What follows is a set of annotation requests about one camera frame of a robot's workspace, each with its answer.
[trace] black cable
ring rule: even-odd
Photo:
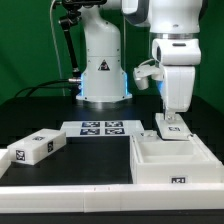
[[[31,90],[26,94],[26,97],[29,97],[30,95],[32,95],[39,87],[58,84],[58,83],[68,83],[68,80],[67,79],[59,79],[59,80],[54,80],[54,81],[44,82],[42,84],[39,84],[36,87],[32,87]]]
[[[24,88],[24,89],[21,89],[18,93],[15,94],[14,98],[18,97],[18,95],[26,90],[29,90],[31,89],[35,89],[38,90],[38,89],[71,89],[71,86],[54,86],[54,87],[51,87],[51,86],[39,86],[39,87],[27,87],[27,88]]]

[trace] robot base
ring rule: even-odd
[[[88,107],[88,108],[98,109],[98,110],[116,109],[116,108],[120,108],[125,105],[132,104],[132,95],[130,94],[130,95],[124,97],[122,100],[111,101],[111,102],[89,101],[89,100],[86,100],[84,97],[77,96],[76,104],[83,106],[83,107]]]

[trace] white platform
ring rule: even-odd
[[[144,132],[141,121],[70,121],[64,122],[61,130],[66,137],[130,136],[134,132]]]
[[[130,164],[135,184],[222,183],[224,166],[193,135],[188,141],[131,136]]]

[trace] warning label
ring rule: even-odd
[[[110,71],[110,68],[106,62],[106,60],[103,60],[103,62],[101,63],[99,69],[99,71]]]

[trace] white block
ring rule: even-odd
[[[8,149],[0,149],[0,178],[11,165]]]
[[[0,213],[83,212],[82,186],[2,187]]]
[[[34,165],[66,145],[64,131],[42,129],[8,146],[13,162]]]
[[[84,212],[120,211],[120,186],[92,186],[84,192]]]
[[[121,186],[121,211],[224,208],[223,184]]]

